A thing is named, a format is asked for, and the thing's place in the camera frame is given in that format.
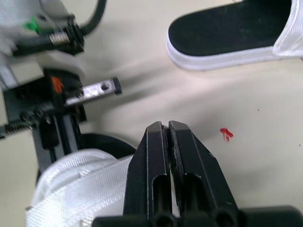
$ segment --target slipper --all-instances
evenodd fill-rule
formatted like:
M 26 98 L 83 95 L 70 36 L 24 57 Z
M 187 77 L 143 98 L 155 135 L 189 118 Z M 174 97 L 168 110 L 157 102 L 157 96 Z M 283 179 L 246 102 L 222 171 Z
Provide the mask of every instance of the slipper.
M 246 0 L 194 12 L 169 27 L 167 51 L 187 70 L 303 57 L 303 0 Z

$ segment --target white slipper sole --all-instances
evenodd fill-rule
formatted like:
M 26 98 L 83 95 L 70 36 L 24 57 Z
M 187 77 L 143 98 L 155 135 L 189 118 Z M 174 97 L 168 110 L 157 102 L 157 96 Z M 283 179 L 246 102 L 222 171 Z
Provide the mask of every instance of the white slipper sole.
M 167 37 L 166 40 L 166 48 L 170 59 L 177 66 L 185 70 L 213 70 L 260 61 L 272 61 L 285 58 L 293 58 L 274 56 L 273 46 L 231 53 L 223 53 L 212 56 L 189 56 L 176 50 L 171 44 L 169 37 Z

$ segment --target black cable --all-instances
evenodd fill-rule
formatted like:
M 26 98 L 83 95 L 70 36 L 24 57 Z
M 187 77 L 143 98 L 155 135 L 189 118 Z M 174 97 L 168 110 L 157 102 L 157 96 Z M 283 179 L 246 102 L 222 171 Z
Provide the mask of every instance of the black cable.
M 95 12 L 90 18 L 89 22 L 85 25 L 80 26 L 80 30 L 83 36 L 90 34 L 98 26 L 105 11 L 106 1 L 107 0 L 98 0 Z

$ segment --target white mesh strap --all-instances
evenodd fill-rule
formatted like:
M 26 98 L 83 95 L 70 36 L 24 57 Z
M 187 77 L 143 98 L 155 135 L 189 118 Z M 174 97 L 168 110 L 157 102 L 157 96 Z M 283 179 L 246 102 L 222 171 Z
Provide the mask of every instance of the white mesh strap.
M 97 170 L 53 192 L 26 215 L 27 227 L 90 226 L 106 208 L 123 204 L 131 157 Z
M 303 0 L 292 0 L 288 21 L 274 45 L 273 54 L 303 56 Z

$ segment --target black screw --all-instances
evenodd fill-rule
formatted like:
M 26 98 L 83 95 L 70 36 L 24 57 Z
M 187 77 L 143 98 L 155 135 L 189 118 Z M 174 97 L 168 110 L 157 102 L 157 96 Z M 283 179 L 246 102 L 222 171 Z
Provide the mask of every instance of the black screw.
M 81 90 L 81 91 L 78 91 L 77 92 L 77 94 L 76 94 L 76 97 L 77 98 L 80 98 L 80 97 L 82 97 L 82 96 L 84 96 L 84 92 Z
M 22 121 L 24 122 L 29 122 L 32 120 L 32 117 L 27 113 L 27 112 L 23 112 L 20 114 L 20 118 Z
M 43 117 L 44 112 L 41 109 L 36 109 L 35 110 L 35 115 L 40 118 L 40 117 Z
M 109 85 L 108 84 L 103 84 L 101 86 L 101 89 L 104 90 L 104 91 L 106 91 L 107 89 L 109 89 Z

